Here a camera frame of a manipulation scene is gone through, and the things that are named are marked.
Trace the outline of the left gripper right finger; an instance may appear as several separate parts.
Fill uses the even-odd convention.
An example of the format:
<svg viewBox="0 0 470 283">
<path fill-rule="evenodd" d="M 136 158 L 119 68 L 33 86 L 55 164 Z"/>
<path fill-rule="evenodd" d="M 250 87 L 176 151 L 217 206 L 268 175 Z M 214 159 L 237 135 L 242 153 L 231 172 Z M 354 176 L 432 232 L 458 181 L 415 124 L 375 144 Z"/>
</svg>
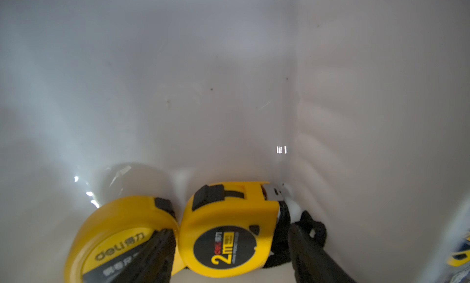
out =
<svg viewBox="0 0 470 283">
<path fill-rule="evenodd" d="M 355 283 L 299 225 L 291 225 L 288 243 L 297 283 Z"/>
</svg>

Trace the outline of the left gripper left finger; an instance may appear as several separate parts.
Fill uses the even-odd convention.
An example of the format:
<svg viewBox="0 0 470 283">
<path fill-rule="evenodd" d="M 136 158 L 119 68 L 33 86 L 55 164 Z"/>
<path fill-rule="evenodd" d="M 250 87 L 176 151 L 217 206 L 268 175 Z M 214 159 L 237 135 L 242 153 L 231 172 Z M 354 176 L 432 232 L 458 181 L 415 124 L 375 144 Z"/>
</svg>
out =
<svg viewBox="0 0 470 283">
<path fill-rule="evenodd" d="M 112 283 L 169 283 L 175 253 L 174 231 L 162 229 L 152 236 L 136 258 L 112 280 Z"/>
</svg>

